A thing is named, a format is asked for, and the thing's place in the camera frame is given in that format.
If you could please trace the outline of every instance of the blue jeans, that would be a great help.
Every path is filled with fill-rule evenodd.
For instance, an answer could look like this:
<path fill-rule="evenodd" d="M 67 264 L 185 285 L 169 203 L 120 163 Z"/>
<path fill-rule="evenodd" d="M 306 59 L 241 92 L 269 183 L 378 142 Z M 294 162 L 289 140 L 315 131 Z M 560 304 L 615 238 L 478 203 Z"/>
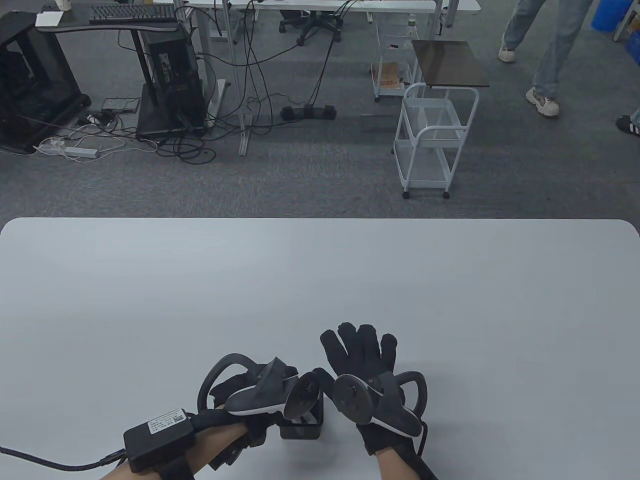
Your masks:
<path fill-rule="evenodd" d="M 640 128 L 640 108 L 631 116 L 631 123 Z"/>
<path fill-rule="evenodd" d="M 504 31 L 504 44 L 507 49 L 515 50 L 522 43 L 545 1 L 547 0 L 518 0 Z M 556 96 L 558 75 L 592 2 L 593 0 L 559 0 L 556 32 L 549 41 L 547 51 L 533 77 L 533 86 L 540 95 L 550 98 Z"/>

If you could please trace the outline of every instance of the chair base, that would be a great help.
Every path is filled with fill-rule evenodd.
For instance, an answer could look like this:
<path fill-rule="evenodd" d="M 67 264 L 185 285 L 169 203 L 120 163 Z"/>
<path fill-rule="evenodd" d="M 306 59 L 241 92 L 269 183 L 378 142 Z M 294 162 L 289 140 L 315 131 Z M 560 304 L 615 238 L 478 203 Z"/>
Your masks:
<path fill-rule="evenodd" d="M 312 11 L 309 16 L 295 17 L 292 19 L 286 19 L 280 21 L 280 27 L 278 30 L 280 33 L 287 31 L 286 26 L 301 27 L 302 31 L 300 36 L 296 40 L 296 43 L 301 47 L 307 40 L 307 35 L 315 27 L 320 27 L 333 33 L 333 41 L 340 42 L 342 24 L 344 21 L 332 12 L 320 12 Z"/>

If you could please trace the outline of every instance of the power strip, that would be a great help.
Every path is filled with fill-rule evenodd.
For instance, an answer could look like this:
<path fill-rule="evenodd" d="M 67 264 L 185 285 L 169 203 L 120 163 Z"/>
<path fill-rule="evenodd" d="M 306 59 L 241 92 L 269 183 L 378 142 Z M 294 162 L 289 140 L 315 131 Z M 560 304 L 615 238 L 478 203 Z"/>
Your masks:
<path fill-rule="evenodd" d="M 64 157 L 66 155 L 67 157 L 96 159 L 100 156 L 98 154 L 98 150 L 96 150 L 95 148 L 65 147 L 64 145 L 59 146 L 53 142 L 41 145 L 38 149 L 45 155 L 60 155 L 61 157 Z"/>

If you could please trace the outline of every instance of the gloved hand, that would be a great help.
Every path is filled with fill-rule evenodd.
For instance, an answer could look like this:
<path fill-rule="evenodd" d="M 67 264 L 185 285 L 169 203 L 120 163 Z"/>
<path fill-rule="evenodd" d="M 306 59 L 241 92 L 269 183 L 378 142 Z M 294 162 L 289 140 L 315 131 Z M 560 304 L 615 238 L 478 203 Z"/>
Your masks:
<path fill-rule="evenodd" d="M 258 368 L 264 368 L 264 364 L 259 364 Z M 286 367 L 285 374 L 287 376 L 294 376 L 298 374 L 298 370 L 295 367 Z M 233 377 L 225 380 L 224 382 L 214 386 L 209 395 L 214 399 L 213 405 L 215 408 L 225 404 L 227 399 L 238 390 L 243 388 L 252 387 L 256 384 L 256 381 L 250 381 L 248 373 L 242 373 L 234 375 Z M 238 417 L 238 420 L 243 422 L 248 430 L 248 434 L 251 437 L 252 446 L 261 445 L 264 443 L 266 437 L 267 428 L 275 425 L 276 422 L 282 419 L 280 412 L 276 413 L 259 413 L 258 415 L 249 415 L 244 417 Z"/>
<path fill-rule="evenodd" d="M 264 368 L 264 364 L 259 364 L 258 368 Z M 287 366 L 285 373 L 288 376 L 294 376 L 298 374 L 298 370 L 295 367 Z M 248 372 L 225 380 L 222 383 L 214 386 L 209 395 L 214 399 L 213 405 L 215 408 L 225 404 L 227 399 L 238 390 L 243 388 L 252 387 L 256 385 L 257 381 L 252 381 Z M 238 438 L 235 442 L 230 444 L 227 448 L 222 450 L 217 457 L 215 457 L 209 465 L 214 470 L 218 470 L 223 463 L 232 465 L 236 461 L 238 456 L 242 453 L 242 450 L 248 447 L 257 447 L 264 443 L 267 437 L 267 428 L 275 425 L 276 422 L 282 419 L 280 412 L 276 413 L 259 413 L 257 415 L 247 415 L 238 417 L 238 421 L 245 424 L 247 433 L 241 438 Z"/>
<path fill-rule="evenodd" d="M 397 346 L 393 335 L 384 334 L 378 344 L 373 326 L 360 325 L 356 331 L 351 323 L 342 323 L 338 327 L 338 335 L 342 338 L 344 347 L 333 330 L 327 330 L 320 336 L 326 359 L 336 375 L 350 374 L 367 381 L 384 372 L 393 372 Z M 314 372 L 326 396 L 333 401 L 333 377 L 322 368 L 314 369 Z M 411 438 L 379 425 L 358 425 L 357 428 L 369 455 L 398 444 L 410 445 L 413 449 Z"/>

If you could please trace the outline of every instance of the keyboard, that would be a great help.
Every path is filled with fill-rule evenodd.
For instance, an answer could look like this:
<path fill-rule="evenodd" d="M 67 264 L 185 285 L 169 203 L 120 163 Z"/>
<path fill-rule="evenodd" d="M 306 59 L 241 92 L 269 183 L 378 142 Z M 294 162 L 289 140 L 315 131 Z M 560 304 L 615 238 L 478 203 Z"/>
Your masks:
<path fill-rule="evenodd" d="M 90 24 L 175 22 L 173 5 L 93 5 Z"/>

